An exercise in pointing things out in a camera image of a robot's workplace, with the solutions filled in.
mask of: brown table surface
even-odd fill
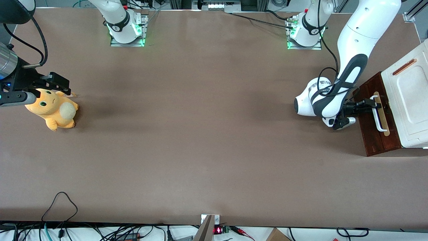
[[[334,132],[294,112],[333,66],[326,50],[287,50],[284,29],[223,12],[160,12],[144,48],[110,47],[96,9],[35,17],[49,47],[39,72],[70,80],[80,117],[54,133],[23,106],[0,108],[2,220],[39,220],[66,191],[74,221],[197,224],[209,213],[230,225],[428,227],[426,157],[364,157],[359,125]],[[349,17],[328,22],[334,52]],[[16,35],[42,49],[31,22]],[[398,15],[360,82],[418,44]],[[47,219],[72,211],[62,196]]]

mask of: stuffed animal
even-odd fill
[[[56,131],[58,127],[73,128],[74,115],[79,105],[64,97],[61,91],[37,89],[40,91],[40,98],[36,102],[25,107],[32,113],[42,117],[46,121],[49,129]]]

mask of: white robot link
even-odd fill
[[[119,43],[130,43],[141,36],[141,13],[125,10],[120,0],[89,0],[103,15],[110,35]]]
[[[90,2],[102,13],[110,34],[117,42],[130,43],[142,35],[141,14],[131,9],[125,10],[120,0],[90,0]],[[43,66],[47,61],[48,47],[42,30],[33,17],[35,9],[35,0],[0,0],[0,23],[6,31],[13,36],[6,24],[25,24],[32,20],[45,48],[44,54],[38,50],[41,55],[40,62],[29,64],[18,57],[13,51],[13,45],[6,46],[0,43],[0,107],[34,103],[36,98],[40,97],[37,88],[59,90],[67,95],[71,93],[66,78],[55,72],[44,76],[36,71],[36,67]]]
[[[328,1],[319,0],[318,4],[326,5],[325,2]],[[337,77],[333,84],[326,77],[311,80],[305,90],[294,100],[294,109],[298,114],[319,116],[328,127],[333,127],[335,130],[355,123],[355,117],[343,115],[343,110],[346,109],[344,104],[347,104],[346,97],[354,90],[359,76],[366,67],[370,53],[392,23],[400,6],[400,0],[360,0],[337,42],[340,57],[340,71]],[[318,8],[316,4],[311,5],[312,9],[315,7]],[[359,103],[354,103],[353,106],[358,108],[358,105]]]

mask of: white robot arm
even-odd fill
[[[400,0],[360,0],[337,42],[340,56],[338,77],[333,84],[325,77],[311,80],[303,93],[294,100],[298,114],[322,117],[327,126],[333,126],[346,96],[353,90],[366,67],[370,53],[397,15],[400,6]],[[347,125],[354,122],[355,119],[348,119]]]
[[[102,13],[112,37],[119,43],[130,43],[142,34],[141,14],[125,10],[120,0],[90,0]],[[32,20],[44,43],[45,53],[37,64],[29,64],[18,57],[13,45],[0,43],[0,107],[27,105],[40,97],[37,88],[59,90],[67,95],[71,93],[69,81],[64,77],[50,72],[43,76],[36,67],[46,63],[48,48],[43,33],[33,17],[36,8],[35,0],[0,0],[0,23],[12,36],[6,24],[25,24]]]
[[[318,6],[320,6],[319,26]],[[294,39],[301,46],[314,46],[320,39],[319,32],[324,28],[333,9],[332,0],[311,0],[311,6],[308,11],[297,15],[298,24],[290,34],[290,38]]]
[[[103,15],[110,34],[119,43],[130,43],[142,32],[137,26],[141,24],[141,14],[131,9],[125,10],[120,0],[89,0]]]

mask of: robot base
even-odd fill
[[[293,16],[292,21],[285,21],[286,26],[291,26],[293,29],[286,28],[287,33],[287,49],[307,49],[307,50],[321,50],[321,39],[318,40],[318,42],[314,46],[302,46],[296,42],[292,37],[294,36],[297,26],[298,26],[298,16]]]
[[[134,25],[133,28],[136,31],[136,33],[140,34],[140,36],[138,36],[134,41],[130,42],[130,43],[119,43],[117,42],[110,34],[111,36],[111,41],[110,41],[110,46],[111,47],[144,47],[145,43],[146,43],[146,34],[147,34],[147,23],[149,21],[149,16],[148,15],[141,15],[141,20],[138,21],[137,19],[137,24],[142,24],[142,26],[138,26],[138,25]]]

